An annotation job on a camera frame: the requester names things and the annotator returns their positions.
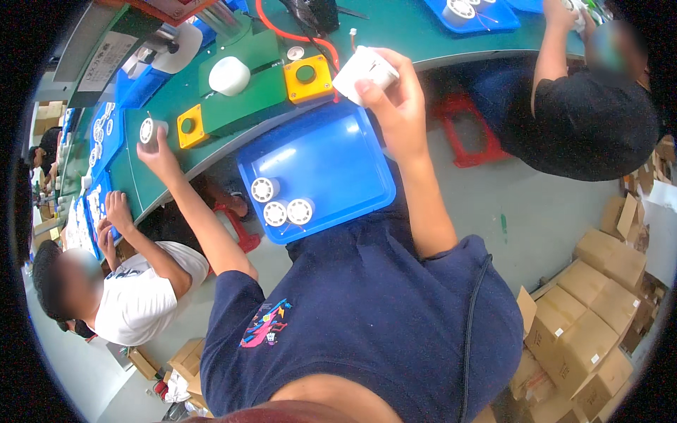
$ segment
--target person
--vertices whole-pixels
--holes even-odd
[[[64,332],[71,331],[84,339],[90,339],[92,336],[96,335],[82,320],[57,321],[56,324],[59,326],[59,329]]]
[[[81,248],[64,252],[44,241],[33,261],[33,283],[45,313],[57,321],[82,320],[97,335],[136,346],[161,333],[185,309],[207,276],[209,264],[177,242],[152,242],[134,226],[127,196],[106,195],[108,215],[97,227],[97,244],[111,268],[104,279],[96,258]],[[112,228],[139,252],[116,256]]]
[[[641,82],[646,43],[632,27],[613,30],[625,22],[596,29],[583,11],[588,66],[567,68],[567,35],[577,14],[559,0],[544,0],[543,8],[546,30],[535,64],[503,61],[488,64],[487,74],[475,71],[483,76],[473,82],[473,101],[502,149],[537,171],[581,181],[632,173],[649,159],[661,135],[648,86]],[[609,32],[622,38],[608,38],[605,50],[627,59],[617,72],[608,63],[599,66],[595,56],[597,41]]]
[[[45,174],[45,185],[56,177],[56,150],[61,141],[61,136],[61,127],[49,128],[40,138],[40,145],[28,150],[28,162],[32,163],[34,169],[42,168]]]
[[[217,421],[470,421],[517,369],[519,308],[483,240],[456,237],[414,67],[394,51],[375,51],[400,75],[395,92],[387,97],[370,81],[355,87],[378,119],[404,198],[289,244],[293,265],[268,298],[186,181],[165,132],[158,130],[157,153],[137,149],[217,274],[200,360]]]

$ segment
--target red plastic stool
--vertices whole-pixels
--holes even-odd
[[[238,234],[238,238],[240,239],[238,241],[238,245],[245,254],[259,246],[261,243],[261,236],[259,236],[257,233],[254,235],[247,233],[247,230],[240,222],[240,218],[235,214],[234,211],[219,203],[216,203],[216,205],[214,205],[214,209],[212,210],[214,213],[221,211],[223,214],[225,214],[230,223],[233,225],[235,233]]]
[[[471,113],[475,116],[477,122],[482,125],[484,133],[487,136],[486,150],[470,154],[463,148],[463,145],[456,134],[456,130],[454,129],[454,123],[452,122],[452,117],[462,112]],[[433,108],[433,116],[441,120],[444,125],[444,131],[447,133],[447,138],[456,154],[454,164],[457,167],[465,168],[479,166],[480,164],[497,162],[512,157],[510,154],[501,150],[498,138],[496,138],[492,130],[489,129],[482,114],[476,109],[475,103],[473,103],[468,94],[452,93],[447,95],[442,103]]]

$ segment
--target white t-shirt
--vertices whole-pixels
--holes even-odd
[[[159,277],[142,255],[131,257],[104,280],[93,329],[103,339],[129,347],[148,342],[181,314],[207,277],[209,264],[199,252],[177,242],[156,244],[190,273],[192,286],[177,301],[169,279]]]

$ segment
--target navy t-shirt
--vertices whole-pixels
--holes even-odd
[[[268,298],[244,273],[219,275],[200,363],[212,413],[332,374],[370,389],[404,422],[458,419],[468,304],[487,251],[477,236],[424,261],[413,251],[406,220],[371,215],[304,238]],[[490,265],[473,320],[468,421],[508,384],[522,334]]]

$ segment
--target green push button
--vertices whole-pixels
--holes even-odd
[[[303,65],[297,69],[297,79],[302,84],[310,84],[315,80],[315,68],[310,65]]]
[[[191,118],[185,118],[183,122],[181,122],[181,132],[183,133],[191,133],[195,129],[195,122]]]

